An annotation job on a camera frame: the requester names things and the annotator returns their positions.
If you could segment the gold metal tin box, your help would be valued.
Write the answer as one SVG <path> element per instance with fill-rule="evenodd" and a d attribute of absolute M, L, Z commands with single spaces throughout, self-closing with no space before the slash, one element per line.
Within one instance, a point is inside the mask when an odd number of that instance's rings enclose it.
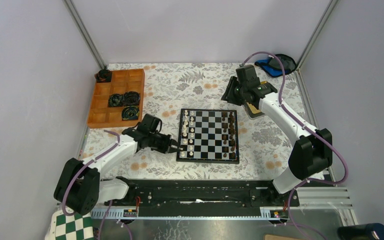
<path fill-rule="evenodd" d="M 245 103 L 243 105 L 243 108 L 246 112 L 246 114 L 248 115 L 248 117 L 251 119 L 251 120 L 254 120 L 254 119 L 257 119 L 257 118 L 261 118 L 261 117 L 264 117 L 265 114 L 263 112 L 261 112 L 259 109 L 255 108 L 252 104 L 250 103 Z"/>

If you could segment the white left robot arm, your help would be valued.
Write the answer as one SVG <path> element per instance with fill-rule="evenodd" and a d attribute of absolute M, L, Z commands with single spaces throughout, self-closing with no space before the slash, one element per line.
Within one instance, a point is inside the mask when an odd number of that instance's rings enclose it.
<path fill-rule="evenodd" d="M 128 127 L 116 136 L 116 141 L 100 152 L 78 160 L 69 159 L 61 172 L 53 197 L 61 203 L 66 216 L 86 215 L 96 204 L 118 200 L 128 206 L 135 200 L 135 192 L 118 178 L 103 180 L 102 177 L 125 159 L 142 149 L 149 148 L 162 154 L 182 151 L 170 134 L 161 133 L 162 120 L 146 114 L 142 121 Z"/>

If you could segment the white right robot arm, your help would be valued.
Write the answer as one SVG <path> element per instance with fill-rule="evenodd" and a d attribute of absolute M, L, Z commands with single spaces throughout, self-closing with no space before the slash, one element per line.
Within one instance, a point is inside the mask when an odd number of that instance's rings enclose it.
<path fill-rule="evenodd" d="M 274 121 L 293 146 L 288 167 L 272 180 L 266 193 L 271 205 L 281 205 L 287 199 L 287 192 L 332 165 L 333 151 L 329 148 L 332 134 L 326 128 L 306 124 L 282 101 L 271 83 L 260 81 L 254 66 L 237 68 L 221 99 L 238 106 L 251 104 Z"/>

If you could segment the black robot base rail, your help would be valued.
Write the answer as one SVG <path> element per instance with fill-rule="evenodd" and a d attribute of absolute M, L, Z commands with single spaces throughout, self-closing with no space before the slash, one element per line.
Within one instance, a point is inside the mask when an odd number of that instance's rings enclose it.
<path fill-rule="evenodd" d="M 297 195 L 278 193 L 271 180 L 127 179 L 126 196 L 114 207 L 132 207 L 139 217 L 260 217 L 262 208 L 300 205 Z"/>

